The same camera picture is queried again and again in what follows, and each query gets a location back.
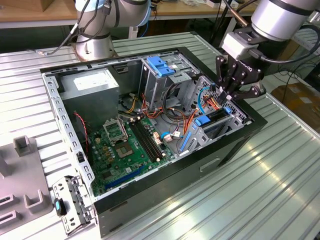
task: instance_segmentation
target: ribbed aluminum surface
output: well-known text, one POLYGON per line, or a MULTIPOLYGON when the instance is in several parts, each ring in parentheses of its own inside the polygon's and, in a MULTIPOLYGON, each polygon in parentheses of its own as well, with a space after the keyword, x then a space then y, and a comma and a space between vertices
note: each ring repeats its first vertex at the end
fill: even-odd
MULTIPOLYGON (((310 51, 317 42, 318 35, 315 31, 311 29, 302 29, 297 31, 292 39, 296 41, 298 44, 300 44, 302 47, 310 51)), ((320 55, 320 48, 318 48, 314 52, 314 54, 320 55)))
MULTIPOLYGON (((121 56, 186 46, 215 70, 217 51, 190 33, 119 40, 114 46, 121 56)), ((50 57, 28 52, 0 55, 0 144, 8 144, 21 135, 35 137, 49 188, 61 177, 73 175, 74 170, 39 68, 76 62, 68 47, 50 57)), ((107 239, 312 239, 316 236, 320 230, 319 135, 281 109, 268 95, 248 102, 268 124, 232 161, 107 239)), ((52 211, 0 237, 25 238, 67 237, 60 219, 52 211)), ((99 229, 91 224, 71 238, 98 239, 99 229)))

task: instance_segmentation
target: red wire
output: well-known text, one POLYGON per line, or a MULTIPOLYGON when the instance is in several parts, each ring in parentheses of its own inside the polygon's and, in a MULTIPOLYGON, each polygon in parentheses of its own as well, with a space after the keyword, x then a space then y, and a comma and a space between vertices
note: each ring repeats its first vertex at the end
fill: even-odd
POLYGON ((76 115, 82 122, 83 128, 84 128, 84 135, 85 135, 85 151, 86 151, 86 155, 88 154, 88 134, 87 134, 87 128, 85 125, 85 121, 82 119, 82 117, 78 114, 78 113, 74 113, 74 115, 76 115))

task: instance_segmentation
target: black cable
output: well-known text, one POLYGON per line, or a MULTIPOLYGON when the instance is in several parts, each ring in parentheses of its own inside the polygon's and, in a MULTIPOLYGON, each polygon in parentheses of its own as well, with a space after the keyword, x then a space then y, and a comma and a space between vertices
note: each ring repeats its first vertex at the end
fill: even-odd
POLYGON ((286 98, 287 88, 288 88, 288 85, 289 85, 289 81, 290 81, 292 75, 294 74, 294 72, 295 72, 300 66, 302 66, 303 64, 307 63, 308 61, 310 61, 310 60, 312 60, 312 59, 314 59, 314 58, 316 58, 316 57, 318 57, 318 56, 315 55, 315 56, 313 56, 312 58, 308 59, 307 61, 301 62, 301 63, 291 72, 291 75, 289 76, 289 78, 288 78, 288 80, 287 80, 287 82, 286 82, 286 84, 285 84, 284 93, 283 93, 283 97, 282 97, 281 103, 284 103, 284 100, 285 100, 285 98, 286 98))
POLYGON ((98 12, 98 6, 99 6, 99 0, 96 0, 95 9, 94 9, 94 15, 93 15, 93 17, 86 23, 86 25, 83 27, 83 29, 81 30, 82 33, 84 33, 85 30, 87 29, 87 27, 90 25, 90 23, 92 23, 93 20, 95 20, 95 18, 96 18, 96 16, 97 16, 97 12, 98 12))
POLYGON ((104 16, 103 23, 102 23, 100 29, 96 32, 95 35, 89 37, 87 40, 78 41, 78 42, 76 42, 75 44, 84 44, 84 43, 89 42, 90 40, 94 39, 96 36, 98 36, 99 33, 104 29, 104 26, 105 26, 105 23, 106 23, 106 18, 107 18, 107 16, 104 16))
POLYGON ((239 13, 242 9, 248 7, 250 4, 253 4, 254 2, 256 2, 258 0, 250 0, 250 1, 247 1, 246 3, 242 4, 240 7, 237 8, 237 12, 239 13))
MULTIPOLYGON (((317 65, 316 64, 312 64, 312 65, 308 65, 308 66, 303 66, 304 68, 308 68, 308 67, 316 67, 317 65)), ((282 76, 290 76, 290 74, 289 74, 289 72, 290 72, 290 70, 288 70, 288 69, 284 69, 284 70, 279 70, 279 72, 276 72, 276 73, 279 73, 280 75, 282 75, 282 76)), ((282 79, 280 79, 279 77, 277 77, 276 76, 276 74, 274 73, 274 74, 272 74, 276 79, 278 79, 279 81, 281 81, 281 82, 283 82, 284 84, 287 84, 287 82, 285 82, 285 81, 283 81, 282 79)), ((309 86, 309 85, 306 85, 306 84, 304 84, 302 81, 300 81, 297 77, 292 77, 292 78, 295 78, 298 82, 300 82, 301 84, 303 84, 303 85, 305 85, 306 87, 308 87, 308 88, 312 88, 312 86, 309 86)))
POLYGON ((153 19, 153 21, 154 21, 154 20, 157 20, 157 15, 158 15, 157 9, 152 10, 152 11, 153 11, 153 13, 154 13, 154 19, 153 19))
POLYGON ((219 21, 219 24, 218 24, 218 27, 216 28, 216 30, 214 29, 214 31, 212 32, 212 35, 210 37, 210 40, 209 40, 209 43, 213 44, 213 41, 216 39, 217 37, 217 34, 218 34, 218 30, 219 28, 221 27, 226 15, 227 15, 227 12, 228 12, 228 8, 225 7, 222 14, 221 14, 221 17, 220 17, 220 21, 219 21))
POLYGON ((78 19, 78 21, 76 22, 76 24, 73 26, 72 30, 70 31, 70 33, 68 34, 68 36, 63 40, 63 42, 52 52, 45 52, 45 51, 41 51, 41 50, 34 50, 34 49, 30 49, 29 51, 33 51, 37 54, 40 54, 40 55, 44 55, 44 56, 50 56, 52 54, 55 54, 63 45, 66 44, 66 42, 72 37, 72 35, 74 34, 74 31, 78 28, 78 25, 85 13, 85 10, 88 6, 88 4, 90 3, 90 0, 88 0, 84 6, 83 6, 83 9, 81 10, 81 13, 80 13, 80 17, 78 19))
POLYGON ((267 62, 267 63, 271 63, 271 64, 291 64, 291 63, 295 63, 300 60, 303 60, 303 59, 311 56, 320 47, 320 29, 317 26, 312 25, 312 24, 303 25, 300 27, 299 30, 302 30, 302 29, 314 30, 317 34, 317 40, 316 40, 316 43, 314 44, 314 46, 311 48, 311 50, 307 54, 300 56, 296 59, 292 59, 292 60, 271 59, 271 58, 267 58, 266 56, 264 56, 263 53, 257 52, 258 50, 256 50, 256 49, 250 49, 248 52, 254 58, 260 59, 263 62, 267 62))
POLYGON ((221 3, 222 3, 222 0, 221 0, 220 3, 219 3, 218 13, 216 14, 215 21, 214 21, 214 24, 213 24, 213 27, 212 27, 212 34, 214 34, 214 33, 216 32, 216 24, 217 24, 218 19, 219 19, 219 13, 220 13, 220 9, 221 9, 221 3))

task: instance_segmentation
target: green circuit board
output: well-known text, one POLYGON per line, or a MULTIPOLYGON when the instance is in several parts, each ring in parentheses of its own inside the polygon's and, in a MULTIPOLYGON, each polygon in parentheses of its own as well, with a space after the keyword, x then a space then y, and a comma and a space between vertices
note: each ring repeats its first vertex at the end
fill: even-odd
MULTIPOLYGON (((143 118, 140 123, 145 129, 147 128, 149 136, 154 141, 151 135, 156 130, 150 120, 143 118)), ((91 187, 95 196, 106 193, 112 188, 145 174, 174 158, 170 149, 162 144, 162 149, 160 147, 158 149, 165 156, 160 161, 151 160, 135 136, 130 124, 126 122, 123 125, 128 135, 125 142, 119 141, 115 145, 111 145, 103 127, 88 136, 92 148, 91 168, 95 176, 91 187)), ((110 127, 111 129, 107 129, 108 132, 113 132, 112 125, 110 127)))

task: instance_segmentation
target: metal bracket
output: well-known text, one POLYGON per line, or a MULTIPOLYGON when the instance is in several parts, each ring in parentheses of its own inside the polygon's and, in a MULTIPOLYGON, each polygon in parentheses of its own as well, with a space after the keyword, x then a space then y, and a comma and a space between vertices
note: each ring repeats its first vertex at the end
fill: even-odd
POLYGON ((80 176, 65 176, 52 187, 54 196, 63 200, 65 205, 66 215, 61 221, 68 236, 96 218, 87 188, 80 176))

